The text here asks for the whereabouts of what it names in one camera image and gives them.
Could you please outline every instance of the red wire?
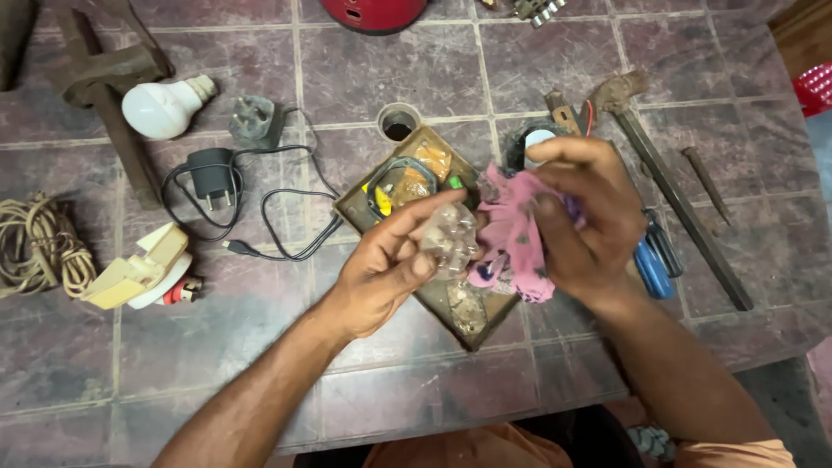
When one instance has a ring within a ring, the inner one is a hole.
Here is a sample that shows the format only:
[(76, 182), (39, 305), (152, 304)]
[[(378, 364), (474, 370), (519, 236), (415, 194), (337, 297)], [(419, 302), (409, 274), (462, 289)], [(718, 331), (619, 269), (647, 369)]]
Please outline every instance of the red wire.
[(592, 130), (592, 103), (589, 99), (587, 99), (587, 105), (589, 106), (589, 121), (587, 122), (587, 136), (589, 137), (589, 131)]

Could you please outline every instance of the black charger cable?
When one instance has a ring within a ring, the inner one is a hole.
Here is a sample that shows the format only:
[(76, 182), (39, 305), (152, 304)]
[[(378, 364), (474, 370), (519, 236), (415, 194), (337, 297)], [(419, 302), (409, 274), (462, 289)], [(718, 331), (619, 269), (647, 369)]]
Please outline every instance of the black charger cable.
[[(188, 236), (194, 237), (195, 239), (198, 239), (200, 241), (205, 241), (205, 242), (221, 241), (221, 240), (225, 239), (226, 236), (228, 236), (228, 234), (231, 232), (231, 229), (233, 229), (234, 226), (236, 225), (237, 219), (240, 217), (240, 195), (243, 192), (244, 178), (243, 178), (243, 175), (240, 172), (240, 170), (235, 166), (235, 161), (236, 161), (237, 157), (245, 155), (245, 154), (275, 154), (275, 153), (279, 153), (279, 152), (287, 152), (287, 151), (297, 150), (297, 149), (305, 150), (309, 154), (309, 156), (312, 160), (312, 166), (314, 167), (315, 172), (318, 174), (318, 178), (324, 183), (324, 186), (327, 188), (327, 190), (329, 190), (330, 193), (327, 193), (327, 192), (313, 192), (313, 191), (307, 191), (307, 190), (298, 190), (298, 189), (294, 189), (294, 188), (278, 188), (278, 189), (271, 190), (271, 191), (267, 192), (265, 195), (263, 195), (263, 197), (260, 199), (260, 217), (263, 218), (263, 223), (265, 224), (266, 229), (269, 230), (269, 234), (271, 235), (271, 239), (275, 243), (275, 246), (277, 247), (277, 250), (280, 252), (280, 255), (282, 255), (282, 256), (266, 255), (264, 253), (261, 253), (261, 252), (257, 251), (254, 247), (249, 246), (244, 241), (238, 241), (238, 240), (225, 241), (225, 242), (223, 242), (223, 246), (225, 248), (227, 248), (228, 250), (234, 252), (234, 253), (239, 253), (239, 254), (248, 255), (248, 256), (254, 256), (254, 257), (263, 258), (263, 259), (266, 259), (266, 260), (272, 260), (272, 261), (304, 261), (304, 260), (308, 259), (309, 257), (313, 256), (314, 253), (316, 251), (318, 251), (318, 249), (326, 241), (326, 239), (329, 238), (329, 236), (331, 236), (335, 231), (337, 231), (338, 228), (341, 227), (342, 224), (344, 224), (344, 220), (342, 220), (337, 214), (333, 215), (332, 216), (332, 221), (329, 222), (329, 225), (327, 225), (327, 227), (323, 231), (321, 231), (320, 234), (318, 234), (318, 236), (316, 236), (315, 239), (308, 246), (306, 246), (302, 251), (300, 251), (296, 254), (290, 254), (284, 249), (283, 245), (280, 243), (280, 239), (277, 237), (277, 232), (275, 232), (275, 229), (271, 226), (271, 223), (269, 222), (269, 218), (268, 218), (268, 216), (266, 215), (266, 212), (265, 212), (265, 204), (269, 201), (269, 198), (271, 198), (272, 196), (274, 196), (278, 193), (295, 193), (295, 194), (299, 194), (299, 195), (327, 197), (330, 200), (336, 200), (338, 198), (339, 193), (324, 178), (324, 174), (320, 170), (320, 165), (318, 163), (318, 159), (315, 157), (315, 154), (314, 154), (315, 149), (312, 148), (312, 147), (307, 147), (305, 145), (286, 145), (286, 146), (283, 146), (283, 147), (270, 148), (270, 149), (240, 150), (240, 151), (234, 152), (231, 155), (231, 158), (229, 159), (228, 163), (226, 163), (226, 164), (204, 164), (204, 165), (200, 165), (200, 166), (191, 166), (187, 162), (182, 163), (179, 166), (176, 166), (173, 169), (171, 169), (165, 175), (165, 178), (161, 183), (161, 189), (160, 189), (161, 204), (165, 208), (165, 211), (167, 212), (168, 216), (170, 216), (171, 219), (173, 219), (173, 221), (176, 223), (176, 225), (180, 229), (182, 229), (182, 231), (184, 231), (185, 234), (187, 234)], [(181, 182), (179, 182), (179, 180), (177, 179), (178, 176), (180, 176), (182, 174), (190, 173), (190, 172), (193, 172), (195, 170), (204, 169), (204, 168), (207, 168), (207, 167), (226, 167), (229, 171), (231, 187), (233, 189), (231, 194), (234, 196), (234, 208), (233, 208), (233, 211), (231, 213), (231, 219), (227, 223), (219, 223), (219, 222), (216, 222), (213, 219), (211, 219), (205, 213), (205, 211), (202, 209), (202, 207), (200, 207), (197, 200), (188, 192), (188, 190), (185, 188), (185, 186), (183, 186), (181, 184)], [(169, 203), (169, 201), (167, 199), (167, 196), (166, 196), (167, 188), (168, 188), (168, 186), (170, 185), (171, 182), (173, 182), (174, 185), (179, 187), (180, 191), (185, 194), (185, 197), (188, 199), (188, 201), (191, 203), (191, 205), (194, 208), (196, 208), (196, 211), (200, 214), (200, 216), (204, 220), (206, 220), (206, 222), (211, 224), (213, 227), (216, 227), (218, 229), (223, 230), (223, 232), (219, 236), (216, 236), (216, 237), (202, 236), (202, 235), (198, 234), (197, 232), (195, 232), (190, 227), (188, 227), (181, 219), (179, 219), (179, 217), (176, 216), (176, 214), (174, 214), (173, 210), (171, 209), (171, 204)]]

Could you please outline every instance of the blue screwdriver handle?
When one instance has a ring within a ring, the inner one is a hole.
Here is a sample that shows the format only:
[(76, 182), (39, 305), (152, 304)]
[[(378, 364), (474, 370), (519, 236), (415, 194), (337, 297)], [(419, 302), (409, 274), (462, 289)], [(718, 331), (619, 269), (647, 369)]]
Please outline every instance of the blue screwdriver handle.
[(676, 294), (671, 279), (667, 276), (665, 265), (650, 248), (650, 245), (647, 244), (644, 237), (638, 243), (633, 258), (636, 260), (638, 273), (641, 275), (650, 297), (653, 299), (667, 299)]

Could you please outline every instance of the white light bulb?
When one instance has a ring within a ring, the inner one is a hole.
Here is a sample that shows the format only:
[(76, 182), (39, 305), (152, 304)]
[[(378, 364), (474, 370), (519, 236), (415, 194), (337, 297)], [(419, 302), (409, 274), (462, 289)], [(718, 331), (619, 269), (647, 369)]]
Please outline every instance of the white light bulb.
[(142, 83), (124, 95), (121, 113), (145, 137), (178, 137), (191, 116), (216, 96), (216, 85), (205, 75), (171, 84)]

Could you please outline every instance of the hole in floor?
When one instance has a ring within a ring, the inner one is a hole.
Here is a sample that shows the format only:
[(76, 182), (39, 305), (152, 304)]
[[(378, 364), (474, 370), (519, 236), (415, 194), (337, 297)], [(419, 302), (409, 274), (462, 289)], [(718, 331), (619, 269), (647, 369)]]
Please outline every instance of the hole in floor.
[(407, 104), (389, 104), (379, 114), (379, 130), (393, 142), (401, 142), (419, 125), (416, 109)]

